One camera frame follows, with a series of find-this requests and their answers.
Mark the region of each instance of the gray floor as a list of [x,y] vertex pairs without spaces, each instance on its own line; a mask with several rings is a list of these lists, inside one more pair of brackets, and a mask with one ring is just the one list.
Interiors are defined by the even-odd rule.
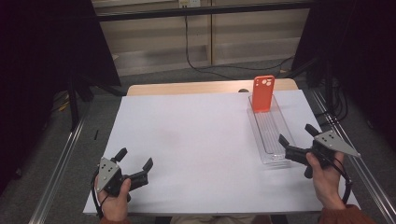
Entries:
[[[240,66],[270,67],[277,65],[282,60],[240,63]],[[290,62],[282,65],[282,70],[287,70]],[[221,73],[233,79],[252,79],[261,74],[275,74],[280,77],[279,67],[267,71],[253,71],[235,68],[214,68],[211,72]],[[214,74],[204,74],[192,69],[180,69],[161,73],[150,73],[141,76],[125,76],[121,78],[122,90],[127,90],[131,85],[148,83],[170,83],[185,81],[224,80]],[[304,84],[304,76],[297,77],[296,82],[311,104],[314,113],[319,112],[312,99],[311,90]],[[95,97],[92,103],[79,102],[81,112],[88,110],[88,116],[78,141],[70,153],[70,160],[65,166],[64,176],[60,185],[50,200],[48,213],[44,215],[46,223],[97,223],[97,217],[82,214],[82,209],[90,190],[89,182],[96,163],[103,154],[106,142],[112,129],[113,121],[117,115],[120,98],[107,94],[104,91],[92,88]],[[363,156],[367,166],[373,171],[375,178],[383,187],[393,203],[396,202],[396,182],[392,172],[396,168],[396,151],[376,130],[370,129],[366,123],[365,115],[359,107],[349,102],[349,114],[342,122],[352,143]],[[37,143],[34,153],[22,167],[21,179],[12,180],[5,192],[0,197],[0,223],[28,223],[33,212],[45,191],[61,154],[70,136],[71,117],[68,107],[65,111],[54,111],[49,119],[48,127]],[[360,178],[353,169],[350,175],[355,181],[354,192],[361,208],[377,223],[385,223],[381,212],[375,208],[375,202],[363,186]],[[288,215],[289,223],[315,223],[318,214],[293,214]],[[132,217],[134,223],[149,224],[154,222],[154,217]]]

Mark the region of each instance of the sleeve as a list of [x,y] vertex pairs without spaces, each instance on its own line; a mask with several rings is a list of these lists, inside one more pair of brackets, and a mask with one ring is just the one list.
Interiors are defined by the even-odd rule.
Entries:
[[375,224],[356,206],[349,204],[344,210],[323,208],[319,224]]
[[100,224],[131,224],[131,222],[128,219],[123,221],[109,221],[106,217],[102,217]]

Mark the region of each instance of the transparent container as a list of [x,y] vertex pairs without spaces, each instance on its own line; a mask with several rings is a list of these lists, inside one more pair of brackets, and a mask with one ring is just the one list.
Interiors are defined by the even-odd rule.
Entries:
[[295,144],[275,96],[273,95],[272,97],[271,108],[268,112],[253,112],[251,96],[248,99],[247,113],[262,163],[277,164],[289,162],[289,160],[285,159],[285,148],[278,142],[279,135],[285,136],[292,146]]

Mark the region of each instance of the human hand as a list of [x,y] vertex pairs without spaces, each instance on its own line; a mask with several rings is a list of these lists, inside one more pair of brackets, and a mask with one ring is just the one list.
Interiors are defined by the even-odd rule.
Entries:
[[[95,179],[95,188],[98,183],[98,176]],[[127,178],[121,185],[118,197],[109,196],[105,190],[97,193],[99,203],[102,205],[102,211],[109,221],[123,221],[128,215],[127,195],[131,187],[131,179]]]
[[[344,153],[335,152],[334,157],[342,162]],[[346,207],[338,194],[340,173],[332,166],[322,169],[318,159],[310,152],[306,153],[306,159],[312,166],[315,192],[323,206],[328,209],[345,209]],[[339,162],[335,164],[341,170],[343,169]]]

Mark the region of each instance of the orange phone case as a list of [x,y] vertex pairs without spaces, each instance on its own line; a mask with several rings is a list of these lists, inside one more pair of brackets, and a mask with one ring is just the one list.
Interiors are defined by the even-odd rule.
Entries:
[[275,77],[272,75],[254,78],[252,108],[253,112],[267,112],[271,108]]

